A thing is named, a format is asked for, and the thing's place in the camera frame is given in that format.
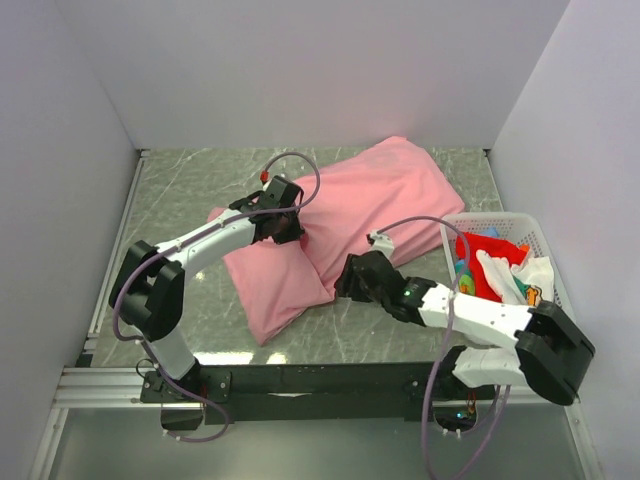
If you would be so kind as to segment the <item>pink pillowcase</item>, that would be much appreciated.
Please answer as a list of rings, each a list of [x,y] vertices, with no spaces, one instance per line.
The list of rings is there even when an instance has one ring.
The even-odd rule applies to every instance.
[[[424,221],[461,213],[465,203],[430,154],[403,137],[297,179],[315,199],[301,210],[299,241],[271,240],[224,258],[255,341],[263,345],[306,309],[331,302],[349,254],[369,248],[367,234],[390,227],[391,262],[406,264],[441,245]]]

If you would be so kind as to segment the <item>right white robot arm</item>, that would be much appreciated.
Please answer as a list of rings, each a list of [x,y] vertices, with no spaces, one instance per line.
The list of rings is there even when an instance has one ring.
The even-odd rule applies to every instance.
[[[380,251],[350,254],[334,284],[339,297],[375,302],[396,320],[451,328],[475,342],[455,347],[441,363],[439,387],[460,399],[487,385],[529,387],[569,406],[578,396],[595,347],[558,305],[508,305],[455,293],[420,277],[403,277]]]

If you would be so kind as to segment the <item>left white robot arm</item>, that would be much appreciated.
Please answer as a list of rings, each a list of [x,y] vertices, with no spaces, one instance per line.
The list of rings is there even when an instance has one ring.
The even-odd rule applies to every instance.
[[[236,200],[207,224],[176,239],[127,250],[109,296],[114,324],[124,322],[150,349],[167,374],[164,389],[186,402],[202,390],[201,366],[178,328],[188,282],[223,256],[265,239],[277,244],[304,233],[296,202],[304,196],[297,184],[279,176]]]

